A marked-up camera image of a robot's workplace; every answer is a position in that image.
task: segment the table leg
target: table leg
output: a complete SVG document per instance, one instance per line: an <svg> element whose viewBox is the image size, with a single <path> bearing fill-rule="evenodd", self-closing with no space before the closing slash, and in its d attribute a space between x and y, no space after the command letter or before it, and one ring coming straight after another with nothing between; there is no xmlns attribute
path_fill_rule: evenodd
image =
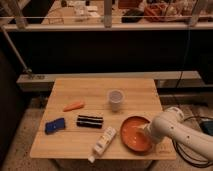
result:
<svg viewBox="0 0 213 171"><path fill-rule="evenodd" d="M151 171L157 164L158 160L152 160L149 166L145 169L147 171Z"/></svg>
<svg viewBox="0 0 213 171"><path fill-rule="evenodd" d="M60 164L57 162L56 159L49 159L49 160L57 168L58 171L62 169L62 167L60 166Z"/></svg>

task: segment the bottle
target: bottle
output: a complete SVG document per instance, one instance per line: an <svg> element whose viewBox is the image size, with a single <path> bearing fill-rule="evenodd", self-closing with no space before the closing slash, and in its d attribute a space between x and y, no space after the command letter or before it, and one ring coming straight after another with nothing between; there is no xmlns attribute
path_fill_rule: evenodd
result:
<svg viewBox="0 0 213 171"><path fill-rule="evenodd" d="M116 135L116 130L112 127L108 127L100 139L97 141L95 146L93 147L93 155L91 155L88 160L93 163L95 161L96 156L102 156L104 151L107 149L109 144L112 142L113 138Z"/></svg>

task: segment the orange bowl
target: orange bowl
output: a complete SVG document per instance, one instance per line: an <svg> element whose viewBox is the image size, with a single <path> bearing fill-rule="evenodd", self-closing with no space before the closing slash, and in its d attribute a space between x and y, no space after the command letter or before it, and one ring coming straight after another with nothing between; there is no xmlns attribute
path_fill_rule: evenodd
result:
<svg viewBox="0 0 213 171"><path fill-rule="evenodd" d="M145 134L139 132L138 127L149 123L144 117L132 116L121 125L120 134L122 142L134 152L148 152L152 149L152 142Z"/></svg>

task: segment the black wall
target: black wall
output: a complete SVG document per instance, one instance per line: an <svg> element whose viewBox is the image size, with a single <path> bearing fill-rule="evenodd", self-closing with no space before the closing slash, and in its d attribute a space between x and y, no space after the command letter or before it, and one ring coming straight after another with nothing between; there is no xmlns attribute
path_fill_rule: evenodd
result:
<svg viewBox="0 0 213 171"><path fill-rule="evenodd" d="M10 36L35 73L198 70L203 55L213 54L212 30L16 32ZM7 46L4 50L11 55Z"/></svg>
<svg viewBox="0 0 213 171"><path fill-rule="evenodd" d="M0 170L16 128L25 110L17 75L0 51Z"/></svg>

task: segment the wooden table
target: wooden table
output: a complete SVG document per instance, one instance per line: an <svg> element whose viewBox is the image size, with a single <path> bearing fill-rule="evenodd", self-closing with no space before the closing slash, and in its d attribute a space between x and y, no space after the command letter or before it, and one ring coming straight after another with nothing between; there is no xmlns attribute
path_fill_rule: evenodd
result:
<svg viewBox="0 0 213 171"><path fill-rule="evenodd" d="M112 89L123 91L125 100L122 110L113 113L107 103L107 93ZM63 108L74 101L84 100L82 109L63 112ZM55 81L46 110L31 148L32 158L87 159L92 147L108 126L118 133L101 159L128 160L174 160L172 142L165 138L153 152L136 155L121 142L119 133L122 122L130 116L149 119L162 111L158 93L152 79L142 78L60 78ZM77 116L102 116L102 129L76 126ZM66 129L52 135L45 135L45 123L63 117Z"/></svg>

